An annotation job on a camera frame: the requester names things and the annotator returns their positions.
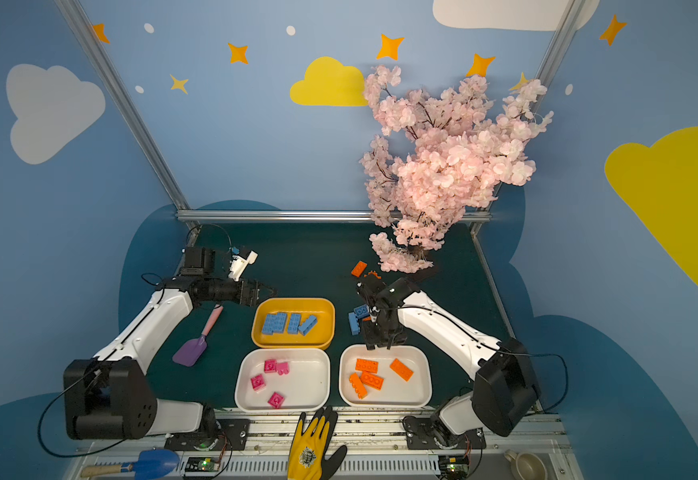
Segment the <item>green table surface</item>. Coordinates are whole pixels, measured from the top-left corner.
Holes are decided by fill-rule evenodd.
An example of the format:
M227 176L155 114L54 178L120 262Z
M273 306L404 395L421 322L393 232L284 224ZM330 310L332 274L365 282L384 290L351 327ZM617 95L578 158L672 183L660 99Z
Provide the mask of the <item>green table surface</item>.
M247 246L258 253L244 277L273 286L281 297L324 297L336 307L333 342L325 350L331 359L331 395L328 405L345 406L338 392L338 363L344 349L362 343L349 330L347 314L362 304L350 272L359 260L391 283L402 274L381 272L378 257L368 240L380 231L372 224L232 224L224 225L235 246ZM198 246L227 250L223 231L203 226ZM216 270L227 268L218 255ZM502 340L509 337L501 320L487 278L479 264L466 225L456 225L445 237L441 250L431 252L430 260L440 271L419 283L421 289L445 310L462 321ZM200 336L208 319L211 303L195 309L175 327L149 367L148 380L158 398L203 402L215 408L235 405L235 385L240 364L258 347L251 339L255 308L226 302L224 311L208 335L208 349L191 368L173 363L171 357L186 340ZM410 329L408 345L421 349L431 369L431 406L459 394L471 381L459 365L427 339Z

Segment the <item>purple shovel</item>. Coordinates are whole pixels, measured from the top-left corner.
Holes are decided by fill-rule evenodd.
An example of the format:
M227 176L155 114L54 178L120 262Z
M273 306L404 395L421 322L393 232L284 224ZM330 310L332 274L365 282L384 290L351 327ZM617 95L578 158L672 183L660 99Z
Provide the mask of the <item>purple shovel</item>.
M173 361L183 366L192 366L200 358L202 352L208 348L208 343L205 342L205 337L208 336L210 329L213 328L215 321L219 319L221 311L224 309L221 305L216 305L205 323L205 328L202 330L202 335L198 339L187 340L186 343L173 355Z

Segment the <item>plastic container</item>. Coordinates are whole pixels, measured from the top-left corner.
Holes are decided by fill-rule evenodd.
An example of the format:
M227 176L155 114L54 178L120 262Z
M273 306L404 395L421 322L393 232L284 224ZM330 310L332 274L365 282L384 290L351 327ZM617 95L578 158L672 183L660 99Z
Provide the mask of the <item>plastic container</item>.
M284 333L264 335L261 327L269 313L286 312L290 322L290 313L300 313L301 321L309 315L317 318L315 328L306 335L290 334L287 325ZM270 298L262 302L255 311L251 339L262 349L278 348L317 348L325 350L333 340L336 330L336 307L324 298Z
M264 361L275 359L287 362L286 375L264 373ZM263 374L266 387L257 392L251 378ZM273 393L285 400L282 408L268 404ZM235 403L249 413L303 412L322 407L331 393L331 360L319 349L261 349L248 353L237 377Z
M362 400L357 397L354 387L349 382L349 375L354 372L360 374L354 369L357 359L378 362L378 373L375 375L383 378L381 390L366 386L367 396ZM406 382L389 368L394 359L399 359L407 368L413 370L413 376L409 381ZM365 345L349 346L341 354L338 375L338 391L341 398L351 406L420 408L426 406L432 398L429 361L427 356L414 346L393 346L391 350L368 350Z

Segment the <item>white tray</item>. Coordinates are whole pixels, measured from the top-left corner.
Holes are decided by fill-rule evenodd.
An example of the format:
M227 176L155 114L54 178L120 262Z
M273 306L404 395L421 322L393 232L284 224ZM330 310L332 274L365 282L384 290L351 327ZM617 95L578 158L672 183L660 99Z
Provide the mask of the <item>white tray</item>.
M264 360L287 362L290 373L264 373ZM264 376L266 387L255 391L251 378ZM271 395L277 392L285 400L282 408L269 405ZM302 412L316 410L327 402L331 392L331 360L320 349L259 349L248 353L237 377L235 403L250 413Z
M366 386L367 396L360 400L354 387L349 382L349 375L356 372L357 359L378 362L378 375L383 378L381 390ZM394 359L400 359L405 366L413 370L413 376L406 382L389 365ZM338 391L341 398L351 406L385 406L419 408L427 405L432 398L432 379L429 373L429 361L422 351L414 346L393 346L391 350L376 348L368 350L365 345L352 345L341 354L341 366L338 373Z

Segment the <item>beige mug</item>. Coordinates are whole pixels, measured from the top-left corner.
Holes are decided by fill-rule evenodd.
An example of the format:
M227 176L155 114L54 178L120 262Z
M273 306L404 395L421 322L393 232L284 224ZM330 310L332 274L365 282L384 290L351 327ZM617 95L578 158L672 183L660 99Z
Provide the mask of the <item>beige mug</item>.
M507 450L503 456L512 464L512 475L517 480L546 480L546 467L533 453Z

